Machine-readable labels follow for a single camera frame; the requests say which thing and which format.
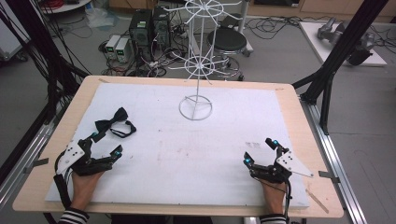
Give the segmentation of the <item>person's right striped sleeve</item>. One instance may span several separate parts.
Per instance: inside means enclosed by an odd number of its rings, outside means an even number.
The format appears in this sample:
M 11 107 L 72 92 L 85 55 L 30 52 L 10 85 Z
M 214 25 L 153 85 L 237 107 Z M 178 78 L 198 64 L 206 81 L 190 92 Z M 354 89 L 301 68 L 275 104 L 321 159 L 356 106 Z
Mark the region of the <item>person's right striped sleeve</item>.
M 259 217 L 261 224 L 287 224 L 287 220 L 282 214 L 269 214 Z

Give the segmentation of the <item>black bow tie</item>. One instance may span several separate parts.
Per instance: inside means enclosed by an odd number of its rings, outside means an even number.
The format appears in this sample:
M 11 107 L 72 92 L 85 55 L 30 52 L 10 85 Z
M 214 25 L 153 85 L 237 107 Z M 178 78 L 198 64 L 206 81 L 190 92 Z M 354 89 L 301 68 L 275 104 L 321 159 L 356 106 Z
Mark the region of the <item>black bow tie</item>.
M 130 127 L 130 131 L 128 133 L 124 133 L 124 132 L 121 132 L 121 131 L 111 128 L 111 126 L 113 124 L 115 124 L 116 122 L 121 122 L 121 121 L 124 121 L 125 124 Z M 126 137 L 130 136 L 132 133 L 136 132 L 136 127 L 132 124 L 131 121 L 128 120 L 128 114 L 123 107 L 120 107 L 116 111 L 116 113 L 114 114 L 112 119 L 97 120 L 94 124 L 95 124 L 95 127 L 99 133 L 111 131 L 113 134 L 115 134 L 117 137 L 120 137 L 120 138 L 126 138 Z

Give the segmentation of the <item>black computer tower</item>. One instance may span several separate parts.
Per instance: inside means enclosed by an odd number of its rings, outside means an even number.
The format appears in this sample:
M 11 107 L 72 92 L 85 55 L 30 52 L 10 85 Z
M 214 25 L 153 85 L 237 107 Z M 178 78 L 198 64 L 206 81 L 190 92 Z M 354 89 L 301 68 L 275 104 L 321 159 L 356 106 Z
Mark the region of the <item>black computer tower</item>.
M 170 16 L 167 6 L 156 6 L 153 9 L 154 39 L 163 48 L 169 48 L 170 44 Z
M 153 40 L 152 10 L 139 8 L 134 12 L 129 26 L 134 51 L 151 60 L 150 46 Z

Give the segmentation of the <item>metal table clamp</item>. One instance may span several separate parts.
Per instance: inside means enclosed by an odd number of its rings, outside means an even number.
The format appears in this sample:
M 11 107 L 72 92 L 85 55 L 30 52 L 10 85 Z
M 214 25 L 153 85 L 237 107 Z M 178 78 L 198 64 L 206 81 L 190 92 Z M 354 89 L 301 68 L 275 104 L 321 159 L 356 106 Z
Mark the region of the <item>metal table clamp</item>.
M 45 164 L 48 164 L 48 163 L 49 163 L 49 158 L 33 161 L 29 166 L 26 166 L 26 167 L 23 168 L 23 173 L 24 174 L 30 174 L 35 167 L 41 166 L 41 165 L 45 165 Z
M 340 178 L 333 175 L 332 173 L 329 172 L 324 172 L 324 171 L 319 171 L 318 175 L 320 177 L 324 177 L 324 178 L 329 178 L 334 184 L 337 184 L 340 182 Z

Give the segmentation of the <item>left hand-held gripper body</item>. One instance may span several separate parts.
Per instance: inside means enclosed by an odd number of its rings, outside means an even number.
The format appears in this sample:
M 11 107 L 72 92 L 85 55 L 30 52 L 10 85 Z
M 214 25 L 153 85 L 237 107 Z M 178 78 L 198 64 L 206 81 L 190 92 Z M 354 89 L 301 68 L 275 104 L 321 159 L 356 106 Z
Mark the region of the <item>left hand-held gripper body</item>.
M 80 176 L 93 175 L 112 168 L 112 157 L 95 159 L 91 152 L 91 138 L 71 141 L 55 162 L 55 173 L 62 174 L 72 168 Z

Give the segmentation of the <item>person's striped sleeve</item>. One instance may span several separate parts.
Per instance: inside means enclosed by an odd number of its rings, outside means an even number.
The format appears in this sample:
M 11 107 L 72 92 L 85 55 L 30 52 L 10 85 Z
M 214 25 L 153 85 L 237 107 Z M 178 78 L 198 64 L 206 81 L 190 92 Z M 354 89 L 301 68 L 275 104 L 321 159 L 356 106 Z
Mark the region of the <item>person's striped sleeve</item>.
M 287 220 L 282 214 L 269 214 L 259 217 L 261 224 L 287 224 Z
M 76 208 L 66 208 L 59 218 L 57 224 L 87 224 L 90 216 Z

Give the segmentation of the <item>wooden stick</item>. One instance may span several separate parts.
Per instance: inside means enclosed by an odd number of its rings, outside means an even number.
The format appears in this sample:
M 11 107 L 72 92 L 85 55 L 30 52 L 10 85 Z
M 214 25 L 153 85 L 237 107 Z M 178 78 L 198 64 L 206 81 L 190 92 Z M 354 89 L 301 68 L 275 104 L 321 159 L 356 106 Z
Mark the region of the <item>wooden stick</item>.
M 313 192 L 311 192 L 309 189 L 305 189 L 305 192 L 326 214 L 329 214 L 329 209 L 318 197 L 315 196 Z

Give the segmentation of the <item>white floor board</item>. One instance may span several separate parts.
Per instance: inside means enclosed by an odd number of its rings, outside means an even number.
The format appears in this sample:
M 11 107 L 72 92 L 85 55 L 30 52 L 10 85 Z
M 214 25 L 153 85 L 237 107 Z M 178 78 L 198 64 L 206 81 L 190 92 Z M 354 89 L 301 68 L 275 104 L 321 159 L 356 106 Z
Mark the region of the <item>white floor board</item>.
M 332 44 L 327 39 L 320 40 L 317 38 L 318 29 L 322 25 L 324 25 L 324 22 L 300 21 L 300 27 L 304 33 L 304 36 L 309 40 L 314 52 L 317 54 L 319 60 L 323 63 L 332 51 Z M 370 52 L 372 55 L 369 56 L 363 63 L 361 63 L 361 66 L 380 67 L 387 64 L 374 49 L 371 49 Z

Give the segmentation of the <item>white power supply unit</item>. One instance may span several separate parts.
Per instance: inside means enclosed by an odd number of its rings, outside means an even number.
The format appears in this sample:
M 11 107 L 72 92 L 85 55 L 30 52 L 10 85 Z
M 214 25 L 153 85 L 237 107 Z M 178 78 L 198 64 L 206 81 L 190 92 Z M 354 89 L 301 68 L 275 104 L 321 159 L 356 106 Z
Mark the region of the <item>white power supply unit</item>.
M 110 60 L 117 59 L 116 46 L 118 45 L 119 41 L 120 41 L 120 35 L 113 35 L 107 41 L 105 45 L 105 49 L 106 49 L 106 56 L 108 59 Z
M 116 46 L 116 54 L 120 63 L 128 63 L 131 56 L 131 49 L 129 45 L 129 39 L 122 37 L 118 45 Z

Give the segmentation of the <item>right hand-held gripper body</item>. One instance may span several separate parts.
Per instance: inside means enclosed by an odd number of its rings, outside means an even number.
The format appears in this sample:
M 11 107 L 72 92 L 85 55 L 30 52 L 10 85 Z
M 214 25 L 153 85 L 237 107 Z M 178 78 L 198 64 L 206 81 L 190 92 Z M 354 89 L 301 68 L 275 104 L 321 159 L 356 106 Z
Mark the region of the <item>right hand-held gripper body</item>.
M 276 158 L 273 164 L 259 165 L 249 158 L 249 174 L 251 177 L 263 179 L 271 183 L 287 183 L 292 174 L 313 177 L 314 174 L 288 148 L 273 147 Z

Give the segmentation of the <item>person's left striped sleeve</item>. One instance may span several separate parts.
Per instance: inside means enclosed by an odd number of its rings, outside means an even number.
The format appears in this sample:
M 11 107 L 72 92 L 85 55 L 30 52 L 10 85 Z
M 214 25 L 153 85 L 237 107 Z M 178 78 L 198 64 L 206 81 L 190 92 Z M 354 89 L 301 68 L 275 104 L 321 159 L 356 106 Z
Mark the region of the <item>person's left striped sleeve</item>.
M 66 208 L 59 218 L 57 224 L 87 224 L 90 216 L 76 208 Z

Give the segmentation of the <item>person's right hand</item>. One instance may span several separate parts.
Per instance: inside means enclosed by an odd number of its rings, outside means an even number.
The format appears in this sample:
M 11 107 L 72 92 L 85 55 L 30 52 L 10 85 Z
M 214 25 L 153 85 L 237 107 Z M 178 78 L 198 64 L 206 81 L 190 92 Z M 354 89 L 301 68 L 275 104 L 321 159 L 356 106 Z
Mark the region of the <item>person's right hand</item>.
M 283 213 L 283 200 L 287 186 L 285 183 L 271 183 L 261 180 L 264 200 L 269 214 Z

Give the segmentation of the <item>black round stool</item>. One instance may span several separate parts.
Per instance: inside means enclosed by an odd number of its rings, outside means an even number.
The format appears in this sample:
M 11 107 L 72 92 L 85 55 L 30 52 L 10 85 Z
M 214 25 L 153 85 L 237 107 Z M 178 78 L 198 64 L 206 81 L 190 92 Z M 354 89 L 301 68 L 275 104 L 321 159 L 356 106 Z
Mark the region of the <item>black round stool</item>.
M 208 34 L 206 42 L 214 53 L 215 72 L 218 76 L 224 80 L 237 76 L 238 81 L 243 81 L 245 76 L 233 56 L 247 49 L 246 38 L 235 29 L 218 28 Z

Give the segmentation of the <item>aluminium rail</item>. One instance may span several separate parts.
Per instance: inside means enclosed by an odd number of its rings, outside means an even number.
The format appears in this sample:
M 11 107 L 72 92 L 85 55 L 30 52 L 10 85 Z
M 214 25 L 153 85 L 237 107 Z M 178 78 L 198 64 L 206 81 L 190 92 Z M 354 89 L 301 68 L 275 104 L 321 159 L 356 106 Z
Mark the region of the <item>aluminium rail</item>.
M 319 150 L 330 170 L 330 177 L 341 199 L 342 208 L 346 211 L 352 224 L 368 224 L 332 139 L 319 124 L 320 112 L 318 107 L 309 105 L 303 100 L 301 100 L 301 105 L 313 134 L 318 139 Z
M 50 116 L 50 106 L 45 105 L 20 142 L 0 166 L 0 212 L 7 206 L 24 177 L 29 175 L 23 173 L 23 168 L 33 161 L 40 160 L 39 155 L 50 140 L 63 113 L 64 106 L 57 104 L 54 114 Z

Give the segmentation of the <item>person's left hand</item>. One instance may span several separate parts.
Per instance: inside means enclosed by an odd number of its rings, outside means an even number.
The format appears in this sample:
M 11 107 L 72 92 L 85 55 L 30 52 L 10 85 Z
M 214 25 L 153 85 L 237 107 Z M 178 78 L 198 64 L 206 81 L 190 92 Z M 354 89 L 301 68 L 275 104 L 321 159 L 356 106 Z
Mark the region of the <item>person's left hand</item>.
M 96 189 L 97 183 L 103 173 L 94 175 L 80 176 L 76 173 L 72 174 L 73 180 L 73 199 L 71 207 L 84 211 L 92 199 L 92 195 Z

